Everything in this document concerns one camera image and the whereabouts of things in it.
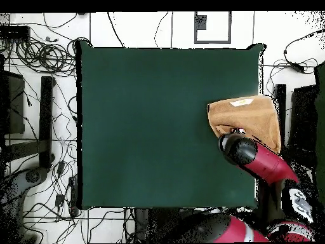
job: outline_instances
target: green table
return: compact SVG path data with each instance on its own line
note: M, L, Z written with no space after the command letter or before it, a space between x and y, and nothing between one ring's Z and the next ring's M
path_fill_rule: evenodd
M207 104L257 95L263 50L81 42L83 208L254 208L254 178L223 158Z

